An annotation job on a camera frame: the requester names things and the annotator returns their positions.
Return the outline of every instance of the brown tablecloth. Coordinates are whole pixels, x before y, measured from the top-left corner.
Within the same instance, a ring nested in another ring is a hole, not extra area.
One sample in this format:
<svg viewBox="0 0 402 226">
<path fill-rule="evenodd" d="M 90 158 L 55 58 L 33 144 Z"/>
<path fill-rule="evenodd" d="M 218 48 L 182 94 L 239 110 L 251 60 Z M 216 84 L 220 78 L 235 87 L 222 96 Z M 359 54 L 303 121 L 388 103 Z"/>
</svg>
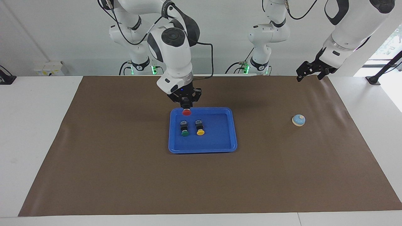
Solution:
<svg viewBox="0 0 402 226">
<path fill-rule="evenodd" d="M 232 109 L 238 149 L 193 155 L 168 150 L 178 104 L 156 80 L 84 77 L 19 216 L 402 209 L 328 78 L 195 81 L 197 107 Z"/>
</svg>

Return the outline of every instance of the red cap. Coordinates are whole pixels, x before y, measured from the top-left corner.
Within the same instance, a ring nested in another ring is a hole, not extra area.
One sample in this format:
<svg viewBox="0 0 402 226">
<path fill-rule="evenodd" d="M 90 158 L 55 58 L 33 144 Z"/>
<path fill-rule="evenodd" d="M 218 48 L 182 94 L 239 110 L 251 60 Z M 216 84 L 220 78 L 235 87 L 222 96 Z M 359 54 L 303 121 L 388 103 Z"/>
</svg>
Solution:
<svg viewBox="0 0 402 226">
<path fill-rule="evenodd" d="M 190 109 L 184 109 L 184 110 L 183 110 L 183 115 L 184 115 L 184 116 L 190 116 L 190 115 L 191 115 Z"/>
</svg>

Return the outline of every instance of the blue plastic tray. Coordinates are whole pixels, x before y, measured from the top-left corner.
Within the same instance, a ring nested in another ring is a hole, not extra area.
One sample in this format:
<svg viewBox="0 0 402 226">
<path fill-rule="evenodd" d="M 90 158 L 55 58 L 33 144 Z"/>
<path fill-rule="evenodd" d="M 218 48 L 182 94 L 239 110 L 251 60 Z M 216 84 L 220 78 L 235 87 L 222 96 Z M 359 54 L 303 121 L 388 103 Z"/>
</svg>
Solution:
<svg viewBox="0 0 402 226">
<path fill-rule="evenodd" d="M 227 107 L 191 108 L 190 116 L 182 108 L 170 113 L 169 150 L 174 154 L 233 152 L 237 149 L 233 113 Z M 195 121 L 202 120 L 205 134 L 197 135 Z M 190 135 L 183 137 L 180 121 L 186 120 Z"/>
</svg>

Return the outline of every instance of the green button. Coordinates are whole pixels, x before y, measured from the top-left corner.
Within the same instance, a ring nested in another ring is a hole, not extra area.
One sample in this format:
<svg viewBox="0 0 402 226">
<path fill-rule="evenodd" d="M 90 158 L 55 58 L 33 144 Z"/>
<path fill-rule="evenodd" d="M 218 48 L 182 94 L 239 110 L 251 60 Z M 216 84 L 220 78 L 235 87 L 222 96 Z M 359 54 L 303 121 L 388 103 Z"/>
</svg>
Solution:
<svg viewBox="0 0 402 226">
<path fill-rule="evenodd" d="M 190 133 L 189 133 L 187 130 L 183 130 L 183 131 L 181 132 L 181 135 L 182 135 L 183 137 L 187 137 L 188 135 L 190 135 Z"/>
</svg>

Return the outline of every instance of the yellow cap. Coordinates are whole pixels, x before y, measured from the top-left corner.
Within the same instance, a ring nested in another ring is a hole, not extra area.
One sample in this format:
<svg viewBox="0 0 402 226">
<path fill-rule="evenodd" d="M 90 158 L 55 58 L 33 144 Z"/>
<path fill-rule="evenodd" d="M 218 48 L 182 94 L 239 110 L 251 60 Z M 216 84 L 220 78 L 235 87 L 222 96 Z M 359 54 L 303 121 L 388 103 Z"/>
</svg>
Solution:
<svg viewBox="0 0 402 226">
<path fill-rule="evenodd" d="M 197 132 L 197 135 L 199 135 L 199 136 L 202 136 L 204 134 L 205 134 L 205 131 L 202 130 L 202 129 L 199 129 L 198 132 Z"/>
</svg>

